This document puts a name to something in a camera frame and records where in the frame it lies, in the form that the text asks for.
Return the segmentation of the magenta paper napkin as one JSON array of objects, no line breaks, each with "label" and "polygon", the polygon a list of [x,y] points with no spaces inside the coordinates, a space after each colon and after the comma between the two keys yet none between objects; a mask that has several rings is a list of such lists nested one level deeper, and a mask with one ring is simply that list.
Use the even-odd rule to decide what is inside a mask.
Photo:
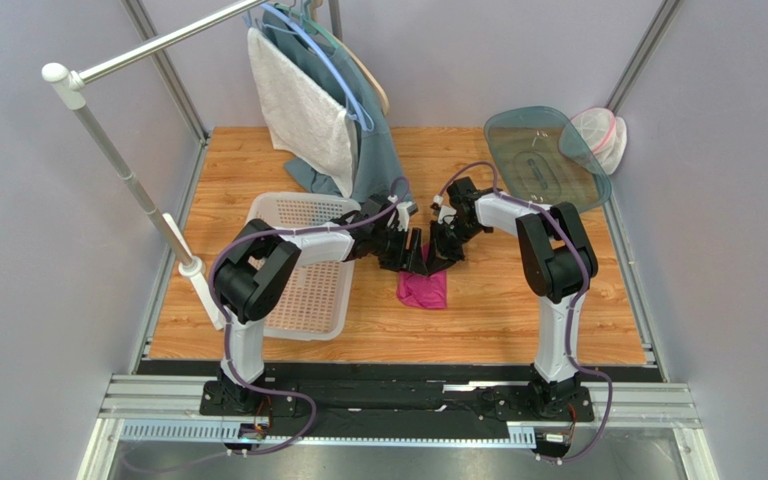
[{"label": "magenta paper napkin", "polygon": [[448,307],[447,271],[430,276],[400,272],[396,296],[407,307],[427,310],[446,309]]}]

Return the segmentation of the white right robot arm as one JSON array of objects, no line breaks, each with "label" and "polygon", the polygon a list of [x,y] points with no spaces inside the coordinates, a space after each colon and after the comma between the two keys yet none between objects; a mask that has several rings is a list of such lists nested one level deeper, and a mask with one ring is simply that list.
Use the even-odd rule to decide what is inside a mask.
[{"label": "white right robot arm", "polygon": [[572,403],[580,388],[578,333],[584,298],[598,272],[593,247],[571,203],[541,205],[494,189],[479,190],[468,177],[435,196],[426,266],[437,273],[464,260],[465,245],[481,232],[503,231],[518,241],[523,272],[539,300],[539,345],[529,402],[550,417]]}]

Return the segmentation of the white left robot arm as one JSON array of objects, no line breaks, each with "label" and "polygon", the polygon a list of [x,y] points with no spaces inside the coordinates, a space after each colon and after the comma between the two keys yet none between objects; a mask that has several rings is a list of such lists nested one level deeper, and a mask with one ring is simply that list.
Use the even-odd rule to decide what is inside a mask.
[{"label": "white left robot arm", "polygon": [[264,320],[295,270],[372,255],[384,270],[424,272],[422,231],[410,224],[414,208],[399,197],[376,194],[320,225],[290,229],[249,221],[209,274],[210,295],[223,320],[220,391],[214,400],[248,413],[268,394],[261,381]]}]

